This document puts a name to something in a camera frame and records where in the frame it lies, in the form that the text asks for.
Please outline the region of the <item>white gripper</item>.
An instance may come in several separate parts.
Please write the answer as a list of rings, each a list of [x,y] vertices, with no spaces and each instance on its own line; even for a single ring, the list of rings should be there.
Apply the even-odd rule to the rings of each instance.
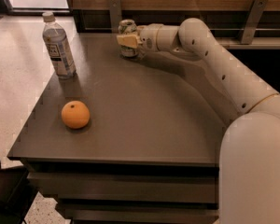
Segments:
[[[121,46],[137,49],[139,46],[146,51],[157,52],[158,49],[158,32],[162,28],[160,23],[152,23],[150,25],[138,25],[137,34],[117,35],[117,41]]]

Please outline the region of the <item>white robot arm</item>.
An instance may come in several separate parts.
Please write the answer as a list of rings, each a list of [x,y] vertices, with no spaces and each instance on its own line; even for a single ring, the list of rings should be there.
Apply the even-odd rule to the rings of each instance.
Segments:
[[[237,111],[219,156],[219,224],[280,224],[280,93],[222,47],[201,20],[178,26],[119,23],[129,49],[193,53],[214,72]]]

